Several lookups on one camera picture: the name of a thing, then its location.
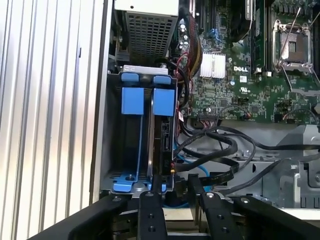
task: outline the motherboard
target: motherboard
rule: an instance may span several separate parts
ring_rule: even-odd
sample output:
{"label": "motherboard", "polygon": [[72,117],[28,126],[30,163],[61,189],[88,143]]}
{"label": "motherboard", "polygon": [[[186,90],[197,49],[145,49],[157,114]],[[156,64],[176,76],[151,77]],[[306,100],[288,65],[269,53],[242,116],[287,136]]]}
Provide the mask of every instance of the motherboard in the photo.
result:
{"label": "motherboard", "polygon": [[[203,58],[185,117],[311,124],[320,101],[319,3],[312,0],[203,0],[195,9]],[[188,44],[178,26],[180,49]]]}

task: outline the circuit board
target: circuit board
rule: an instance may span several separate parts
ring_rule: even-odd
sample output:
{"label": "circuit board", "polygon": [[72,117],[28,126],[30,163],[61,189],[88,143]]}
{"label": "circuit board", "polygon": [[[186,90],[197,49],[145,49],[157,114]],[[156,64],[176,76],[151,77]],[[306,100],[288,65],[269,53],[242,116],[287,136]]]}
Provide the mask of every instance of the circuit board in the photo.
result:
{"label": "circuit board", "polygon": [[[216,1],[215,35],[213,37],[212,34],[203,32],[200,38],[204,53],[216,52],[225,55],[226,75],[217,79],[201,77],[198,72],[192,79],[192,98],[189,105],[181,110],[182,114],[192,119],[198,119],[199,114],[204,112],[216,116],[222,108],[235,104],[247,110],[250,118],[244,118],[243,111],[234,108],[225,111],[223,119],[258,123],[314,123],[312,116],[303,112],[290,116],[286,121],[282,119],[283,115],[292,110],[310,110],[319,102],[320,85],[311,72],[287,71],[292,87],[290,89],[282,71],[272,68],[269,74],[257,74],[253,69],[267,68],[267,55],[271,55],[271,51],[265,39],[268,33],[272,34],[275,21],[292,23],[298,7],[301,7],[303,13],[298,15],[296,23],[309,24],[312,21],[311,7],[304,0],[276,0],[269,10],[271,24],[268,26],[266,11],[262,10],[264,4],[264,0],[256,2],[251,31],[241,41],[233,42],[229,31],[232,24],[231,1]],[[313,51],[312,40],[307,47],[310,52]],[[281,46],[276,44],[273,48],[276,48],[275,52],[279,55]]]}

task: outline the metal side panel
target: metal side panel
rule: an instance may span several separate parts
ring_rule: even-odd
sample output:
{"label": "metal side panel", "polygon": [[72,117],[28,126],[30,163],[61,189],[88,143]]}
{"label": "metal side panel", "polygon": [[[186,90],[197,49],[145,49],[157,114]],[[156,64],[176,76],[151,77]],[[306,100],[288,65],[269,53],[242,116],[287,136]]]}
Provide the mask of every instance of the metal side panel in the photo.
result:
{"label": "metal side panel", "polygon": [[104,0],[0,0],[0,240],[89,204]]}

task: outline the capacitor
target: capacitor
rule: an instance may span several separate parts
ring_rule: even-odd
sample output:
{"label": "capacitor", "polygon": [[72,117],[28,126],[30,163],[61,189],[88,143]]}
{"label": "capacitor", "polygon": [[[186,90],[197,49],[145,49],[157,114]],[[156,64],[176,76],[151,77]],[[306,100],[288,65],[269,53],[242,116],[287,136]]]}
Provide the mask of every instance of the capacitor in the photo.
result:
{"label": "capacitor", "polygon": [[231,80],[231,81],[229,82],[229,84],[230,84],[231,87],[233,87],[234,85],[236,85],[236,81],[235,81],[235,80]]}

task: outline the cpu socket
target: cpu socket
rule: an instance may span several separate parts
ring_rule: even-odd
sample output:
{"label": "cpu socket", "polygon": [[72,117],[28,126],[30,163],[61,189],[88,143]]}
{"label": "cpu socket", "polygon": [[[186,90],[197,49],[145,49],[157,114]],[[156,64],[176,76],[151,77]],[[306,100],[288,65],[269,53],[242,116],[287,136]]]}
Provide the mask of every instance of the cpu socket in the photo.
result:
{"label": "cpu socket", "polygon": [[292,85],[286,71],[314,74],[317,84],[320,84],[312,63],[311,33],[307,23],[282,24],[277,19],[272,31],[272,58],[275,71],[284,72],[291,91]]}

